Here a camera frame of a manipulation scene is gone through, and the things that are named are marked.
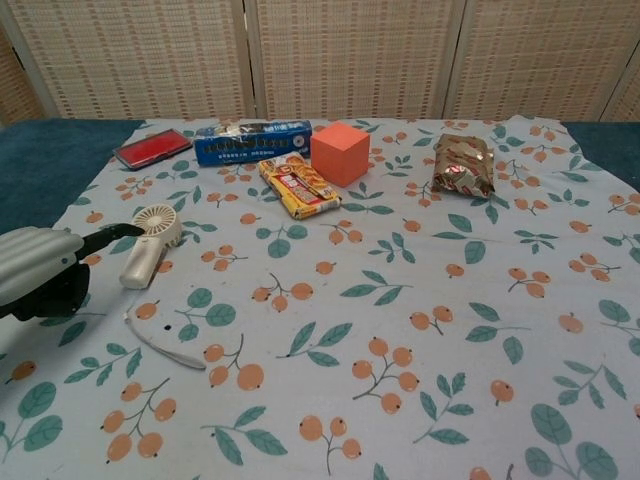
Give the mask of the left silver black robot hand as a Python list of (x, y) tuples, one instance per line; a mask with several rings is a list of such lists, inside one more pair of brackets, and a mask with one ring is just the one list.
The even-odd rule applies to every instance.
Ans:
[(87, 236), (23, 227), (1, 235), (1, 316), (20, 321), (70, 317), (88, 292), (90, 268), (82, 260), (140, 227), (119, 223)]

